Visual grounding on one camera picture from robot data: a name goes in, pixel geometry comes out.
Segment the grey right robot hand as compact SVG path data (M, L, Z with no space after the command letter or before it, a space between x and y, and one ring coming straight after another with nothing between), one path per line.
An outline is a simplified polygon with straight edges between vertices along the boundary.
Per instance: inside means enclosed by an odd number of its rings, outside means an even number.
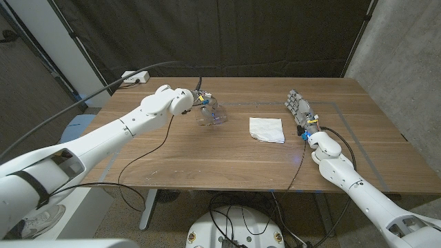
M294 116L299 136L309 138L312 134L320 131L318 116L314 114L308 101L296 90L289 91L285 106Z

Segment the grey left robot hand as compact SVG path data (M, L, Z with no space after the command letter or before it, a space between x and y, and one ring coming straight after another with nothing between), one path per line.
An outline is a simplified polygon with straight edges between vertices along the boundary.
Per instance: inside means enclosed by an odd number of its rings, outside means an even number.
M214 125L215 113L218 107L217 99L209 92L192 90L194 102L192 107L196 110L196 122L199 125Z

